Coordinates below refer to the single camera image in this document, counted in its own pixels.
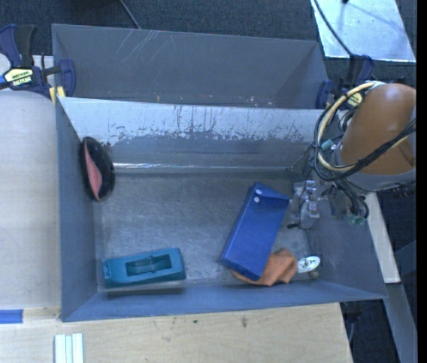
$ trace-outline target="black cable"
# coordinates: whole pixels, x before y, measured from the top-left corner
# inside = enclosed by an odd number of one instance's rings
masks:
[[[318,8],[319,14],[323,18],[323,20],[326,23],[327,27],[329,28],[329,30],[331,31],[331,33],[333,34],[333,36],[336,38],[336,40],[338,40],[338,43],[340,43],[340,45],[342,46],[342,48],[348,53],[348,55],[350,55],[350,57],[355,57],[355,54],[350,51],[350,49],[346,46],[346,44],[343,43],[343,41],[341,40],[341,38],[338,36],[338,34],[333,29],[332,25],[329,23],[328,19],[326,19],[325,14],[323,13],[323,11],[321,10],[321,7],[319,6],[318,0],[313,0],[313,1],[314,1],[314,4],[316,5],[316,7]]]
[[[141,29],[141,27],[139,26],[138,21],[135,19],[135,17],[132,15],[131,11],[129,10],[128,6],[126,5],[126,3],[124,2],[124,0],[119,0],[121,5],[123,6],[124,10],[126,11],[126,13],[128,14],[129,18],[132,20],[132,22],[135,24],[137,29]]]

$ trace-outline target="yellow cable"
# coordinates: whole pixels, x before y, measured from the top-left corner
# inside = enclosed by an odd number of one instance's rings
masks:
[[[356,94],[358,92],[361,92],[362,90],[366,89],[366,88],[370,88],[373,85],[375,85],[376,82],[367,82],[367,83],[363,83],[362,85],[357,86],[356,88],[351,89],[349,92],[347,92],[346,94],[342,95],[328,110],[328,112],[326,113],[325,117],[323,118],[321,125],[319,127],[319,131],[318,131],[318,136],[316,138],[316,144],[319,146],[320,142],[321,142],[321,137],[323,136],[323,133],[325,132],[325,128],[328,125],[328,121],[334,116],[334,114],[336,113],[336,110],[338,110],[338,108],[349,98],[351,97],[353,94]],[[331,169],[332,171],[336,171],[336,172],[345,172],[348,171],[349,169],[352,169],[355,164],[350,164],[347,166],[332,166],[330,163],[328,163],[322,156],[321,153],[318,153],[318,161],[326,168]]]

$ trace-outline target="blue box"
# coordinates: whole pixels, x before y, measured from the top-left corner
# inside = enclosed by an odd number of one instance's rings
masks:
[[[258,280],[288,205],[289,197],[256,182],[249,189],[219,262],[251,280]]]

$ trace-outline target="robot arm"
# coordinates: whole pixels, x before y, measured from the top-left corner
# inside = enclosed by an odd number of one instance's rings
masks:
[[[339,153],[344,163],[367,157],[396,138],[416,117],[416,90],[400,83],[377,85],[358,105],[341,139]],[[415,133],[400,140],[360,172],[399,175],[416,167]]]
[[[348,110],[338,117],[342,105]],[[323,111],[313,147],[309,166],[321,179],[320,199],[330,201],[333,216],[365,222],[365,195],[416,183],[416,90],[374,81],[351,89]]]

